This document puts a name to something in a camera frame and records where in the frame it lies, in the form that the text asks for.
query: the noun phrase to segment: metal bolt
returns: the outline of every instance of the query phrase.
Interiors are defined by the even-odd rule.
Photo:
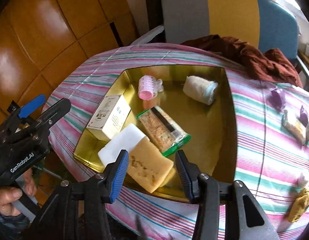
[[[104,177],[105,177],[105,175],[102,172],[96,174],[97,179],[104,179]]]
[[[66,186],[68,186],[70,184],[70,182],[68,181],[68,180],[63,180],[63,181],[61,181],[61,183],[60,183],[60,185],[62,186],[62,187],[66,187]]]
[[[199,177],[200,177],[200,179],[209,179],[209,175],[206,174],[206,173],[201,173],[201,174],[199,175]]]
[[[243,182],[241,180],[236,180],[235,183],[239,186],[242,187],[243,186]]]

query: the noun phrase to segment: brown cloth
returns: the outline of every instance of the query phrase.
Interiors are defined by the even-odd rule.
[[[185,41],[182,45],[221,52],[222,56],[243,65],[252,79],[290,83],[303,88],[298,72],[279,49],[269,49],[262,54],[247,42],[230,36],[220,38],[219,35]]]

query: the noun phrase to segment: hand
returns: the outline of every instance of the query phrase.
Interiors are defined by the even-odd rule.
[[[37,188],[35,187],[32,170],[28,169],[24,174],[25,192],[29,196],[34,196]],[[18,216],[20,211],[17,210],[11,202],[18,200],[22,196],[22,190],[15,187],[2,187],[0,188],[0,213],[5,216]]]

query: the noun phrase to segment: blue gripper pad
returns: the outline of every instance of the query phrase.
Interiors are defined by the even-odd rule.
[[[185,197],[194,202],[199,197],[199,185],[197,176],[200,174],[200,170],[194,163],[189,163],[183,150],[176,152],[176,169],[178,171],[182,189]]]
[[[128,165],[129,153],[126,150],[121,150],[108,176],[108,180],[110,180],[109,182],[111,183],[110,203],[113,203],[119,196],[122,189],[123,180],[127,173]]]
[[[44,104],[46,97],[42,94],[32,99],[29,103],[21,107],[19,118],[26,118]]]

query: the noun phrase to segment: striped tablecloth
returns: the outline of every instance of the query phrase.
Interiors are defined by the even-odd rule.
[[[309,209],[296,223],[285,214],[300,188],[297,178],[309,170],[309,145],[301,147],[281,127],[282,114],[268,103],[269,89],[275,84],[249,80],[242,66],[200,49],[175,44],[144,44],[123,47],[95,55],[79,66],[48,99],[45,109],[68,98],[70,112],[50,130],[50,142],[65,166],[78,181],[94,172],[73,159],[80,134],[111,84],[127,69],[149,65],[209,65],[226,69],[232,91],[238,132],[235,179],[242,180],[270,218],[280,239],[296,239],[309,221]],[[309,93],[289,84],[285,90],[289,110],[309,113]],[[140,215],[150,239],[191,239],[198,206],[148,196],[126,187],[119,198],[107,205],[108,213],[135,231]],[[219,239],[224,238],[225,209],[220,207]]]

